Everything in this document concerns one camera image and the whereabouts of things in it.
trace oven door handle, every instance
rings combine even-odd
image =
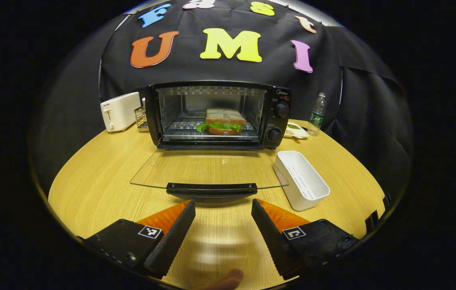
[[[194,199],[199,203],[226,203],[257,193],[255,183],[239,184],[167,184],[167,193],[182,199]]]

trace oven control knob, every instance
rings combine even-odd
[[[274,114],[283,118],[289,114],[289,107],[284,103],[280,103],[274,107]]]
[[[282,130],[280,130],[278,128],[269,130],[269,132],[267,133],[267,138],[272,143],[280,142],[280,140],[282,139]]]

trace wooden table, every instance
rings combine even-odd
[[[291,120],[302,126],[305,121]],[[320,132],[307,139],[284,138],[276,150],[264,150],[274,161],[278,151],[301,152],[331,189],[318,206],[292,209],[282,188],[259,190],[231,206],[196,207],[195,220],[162,281],[194,288],[214,281],[230,268],[244,271],[239,289],[282,284],[265,242],[251,217],[252,198],[259,198],[310,220],[333,222],[356,238],[366,234],[365,220],[385,209],[384,193],[368,170],[336,141]],[[75,235],[88,238],[120,218],[138,221],[183,200],[156,189],[130,184],[156,151],[149,132],[132,125],[123,132],[101,132],[59,171],[49,204]]]

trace sandwich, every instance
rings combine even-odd
[[[208,108],[205,121],[196,126],[198,132],[208,127],[208,132],[215,135],[235,135],[243,130],[246,119],[237,110],[227,108]]]

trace small white dish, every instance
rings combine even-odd
[[[300,152],[280,151],[274,164],[289,182],[283,189],[296,211],[317,206],[329,196],[330,188]]]
[[[289,127],[289,125],[295,126],[299,129],[291,128]],[[289,122],[287,123],[287,129],[285,129],[284,137],[296,137],[298,139],[305,139],[309,137],[309,134],[305,130],[303,130],[300,125]]]

